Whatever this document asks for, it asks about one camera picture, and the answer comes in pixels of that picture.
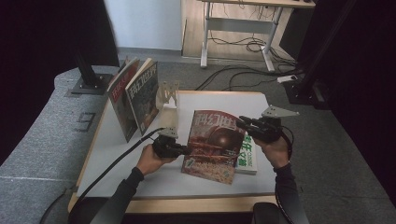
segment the person's left hand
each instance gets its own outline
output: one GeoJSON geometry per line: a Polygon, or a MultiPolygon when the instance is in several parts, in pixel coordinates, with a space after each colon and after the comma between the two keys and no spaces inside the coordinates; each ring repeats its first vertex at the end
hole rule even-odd
{"type": "Polygon", "coordinates": [[[174,161],[176,158],[160,158],[155,154],[152,144],[143,148],[140,159],[136,167],[142,172],[143,175],[149,175],[156,172],[164,164],[174,161]]]}

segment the table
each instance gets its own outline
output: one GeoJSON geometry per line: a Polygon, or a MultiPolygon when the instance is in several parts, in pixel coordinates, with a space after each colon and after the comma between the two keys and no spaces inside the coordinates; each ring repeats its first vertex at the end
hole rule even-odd
{"type": "MultiPolygon", "coordinates": [[[[211,105],[210,109],[222,108],[224,111],[228,112],[232,110],[235,115],[244,114],[248,117],[258,117],[261,112],[266,107],[268,107],[265,96],[260,92],[180,91],[178,101],[180,102],[180,114],[178,130],[179,138],[177,139],[177,141],[183,145],[187,144],[187,137],[189,134],[189,132],[183,132],[183,130],[186,129],[186,125],[189,126],[191,124],[190,117],[192,118],[192,111],[194,109],[191,108],[193,107],[191,106],[191,104],[198,105],[202,109],[209,109],[208,106],[211,105]],[[206,103],[206,107],[204,107],[206,99],[210,99],[211,103],[206,103]],[[238,100],[238,106],[235,106],[233,102],[230,102],[230,100],[232,99],[238,100]],[[247,105],[253,105],[254,108],[248,108],[247,105]]],[[[99,174],[101,174],[103,170],[107,168],[106,163],[113,162],[115,158],[117,158],[121,154],[121,152],[119,153],[116,151],[104,152],[104,148],[107,148],[108,150],[108,146],[111,146],[114,150],[117,150],[118,147],[125,147],[127,149],[129,145],[134,144],[134,139],[140,138],[140,133],[136,132],[137,134],[133,136],[131,142],[129,144],[126,144],[119,127],[120,125],[117,123],[116,118],[112,118],[111,116],[111,114],[115,116],[114,110],[112,110],[113,108],[111,104],[107,103],[106,109],[103,116],[101,117],[95,136],[92,140],[90,151],[88,153],[87,159],[85,160],[84,166],[77,182],[77,187],[81,188],[80,191],[83,191],[85,188],[87,188],[88,185],[99,174]]],[[[148,129],[148,132],[150,132],[150,129],[155,129],[156,121],[158,121],[157,118],[152,123],[153,127],[150,126],[150,128],[148,129]]],[[[126,158],[124,158],[124,160],[120,162],[120,165],[115,166],[114,171],[110,171],[110,173],[104,178],[105,182],[99,182],[98,185],[95,186],[87,196],[111,196],[115,190],[115,187],[120,183],[123,178],[125,178],[130,173],[129,168],[132,169],[132,167],[135,165],[135,162],[138,159],[137,156],[140,155],[139,148],[137,148],[136,150],[136,152],[133,152],[136,153],[134,154],[134,156],[128,155],[126,158]]],[[[258,154],[260,155],[258,158],[258,174],[235,176],[232,186],[227,186],[214,181],[204,180],[195,176],[181,174],[179,169],[181,167],[180,164],[182,163],[182,157],[179,157],[176,161],[170,164],[166,164],[158,172],[146,176],[145,181],[140,183],[137,193],[129,204],[126,213],[158,214],[251,212],[254,203],[276,203],[276,199],[274,196],[275,174],[272,171],[271,164],[265,159],[264,155],[262,153],[258,154]],[[161,189],[159,189],[159,182],[161,182],[161,185],[166,190],[163,190],[163,192],[158,192],[157,195],[153,195],[152,192],[157,192],[158,190],[161,191],[161,189]],[[175,186],[172,186],[172,183],[177,183],[179,186],[189,185],[189,183],[191,183],[192,185],[196,185],[196,183],[198,183],[200,186],[207,187],[210,191],[213,191],[213,189],[211,189],[212,186],[227,187],[224,187],[224,189],[222,189],[225,192],[224,195],[207,195],[208,191],[205,191],[204,189],[201,193],[194,192],[193,195],[191,195],[191,192],[189,192],[188,190],[184,190],[180,187],[172,191],[172,189],[175,188],[175,186]]],[[[76,203],[78,195],[78,192],[73,193],[73,196],[68,206],[69,211],[71,211],[73,205],[76,203]]]]}
{"type": "Polygon", "coordinates": [[[201,67],[207,67],[207,34],[209,30],[215,31],[228,31],[240,33],[254,33],[269,35],[265,46],[262,46],[262,56],[269,72],[275,72],[275,68],[271,61],[270,48],[274,39],[277,25],[279,23],[280,15],[282,14],[283,7],[297,7],[297,8],[312,8],[315,3],[306,3],[303,0],[200,0],[206,2],[206,15],[205,15],[205,30],[204,42],[201,51],[201,67]],[[273,21],[250,21],[250,20],[236,20],[225,18],[210,17],[210,4],[223,3],[223,4],[244,4],[255,6],[276,7],[276,14],[273,21]]]}

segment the white wall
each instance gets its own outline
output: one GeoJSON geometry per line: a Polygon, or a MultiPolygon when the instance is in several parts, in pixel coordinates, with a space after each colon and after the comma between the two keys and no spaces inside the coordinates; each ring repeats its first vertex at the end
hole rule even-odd
{"type": "Polygon", "coordinates": [[[105,0],[119,48],[181,50],[180,0],[105,0]]]}

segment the book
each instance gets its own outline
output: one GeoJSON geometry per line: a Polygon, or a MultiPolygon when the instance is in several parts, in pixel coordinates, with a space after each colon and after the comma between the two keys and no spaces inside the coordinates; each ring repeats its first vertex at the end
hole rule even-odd
{"type": "Polygon", "coordinates": [[[217,110],[195,110],[181,172],[201,178],[233,183],[235,165],[245,136],[236,127],[238,118],[217,110]]]}
{"type": "Polygon", "coordinates": [[[119,72],[113,77],[107,88],[108,98],[111,104],[113,104],[114,111],[116,112],[117,119],[127,142],[131,140],[132,135],[136,132],[137,125],[134,112],[125,92],[125,86],[134,77],[138,65],[139,60],[136,58],[132,60],[126,58],[119,72]]]}
{"type": "Polygon", "coordinates": [[[245,133],[241,150],[239,151],[238,162],[235,172],[237,174],[255,175],[257,174],[257,154],[256,144],[248,133],[245,133]]]}
{"type": "Polygon", "coordinates": [[[159,113],[156,106],[158,87],[157,62],[151,58],[146,59],[125,87],[136,125],[142,135],[159,113]]]}

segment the human hand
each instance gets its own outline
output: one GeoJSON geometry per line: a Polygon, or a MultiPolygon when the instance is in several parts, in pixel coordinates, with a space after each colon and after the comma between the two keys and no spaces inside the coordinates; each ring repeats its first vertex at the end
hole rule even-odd
{"type": "Polygon", "coordinates": [[[280,168],[289,163],[288,144],[283,137],[269,144],[256,138],[253,138],[253,140],[262,148],[262,152],[274,168],[280,168]]]}
{"type": "Polygon", "coordinates": [[[152,144],[143,148],[139,161],[136,167],[142,172],[143,175],[149,175],[156,172],[164,164],[174,161],[176,158],[160,158],[155,154],[152,144]]]}

